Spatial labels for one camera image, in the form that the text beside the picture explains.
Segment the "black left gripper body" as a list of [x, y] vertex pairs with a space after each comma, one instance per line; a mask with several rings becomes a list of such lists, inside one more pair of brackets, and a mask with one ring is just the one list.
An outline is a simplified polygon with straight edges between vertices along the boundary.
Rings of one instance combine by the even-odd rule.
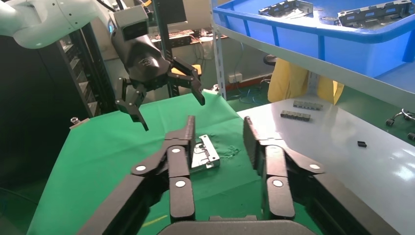
[[147, 91], [152, 91], [167, 84], [170, 62], [165, 60], [148, 35], [126, 41], [122, 33], [115, 30], [111, 40], [134, 87], [142, 84]]

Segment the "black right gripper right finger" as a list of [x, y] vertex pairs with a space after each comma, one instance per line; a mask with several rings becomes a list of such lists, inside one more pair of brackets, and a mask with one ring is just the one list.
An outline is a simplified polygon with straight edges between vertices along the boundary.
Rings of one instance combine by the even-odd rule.
[[294, 202], [303, 204], [323, 232], [331, 235], [394, 235], [396, 230], [324, 166], [291, 149], [278, 134], [262, 135], [244, 118], [243, 141], [262, 180], [264, 218], [305, 233], [296, 222]]

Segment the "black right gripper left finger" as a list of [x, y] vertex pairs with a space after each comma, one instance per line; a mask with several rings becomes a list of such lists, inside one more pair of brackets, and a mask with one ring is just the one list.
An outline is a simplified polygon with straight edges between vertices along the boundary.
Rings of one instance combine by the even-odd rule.
[[78, 231], [79, 235], [136, 235], [150, 208], [169, 192], [171, 222], [195, 220], [190, 168], [195, 117], [165, 135], [161, 148], [132, 167]]

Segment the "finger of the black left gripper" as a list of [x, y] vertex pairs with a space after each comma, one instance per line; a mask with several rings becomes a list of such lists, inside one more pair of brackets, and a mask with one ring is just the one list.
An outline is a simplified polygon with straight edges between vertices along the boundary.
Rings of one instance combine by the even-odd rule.
[[[131, 79], [120, 77], [116, 82], [115, 104], [118, 109], [130, 116], [133, 122], [142, 124], [145, 131], [148, 131], [148, 125], [144, 120], [139, 108], [146, 97], [146, 88], [142, 83], [132, 82]], [[128, 87], [133, 87], [135, 91], [130, 98], [127, 97]]]
[[205, 105], [198, 70], [178, 57], [173, 57], [167, 75], [169, 97], [180, 95], [179, 87], [191, 89], [200, 105]]

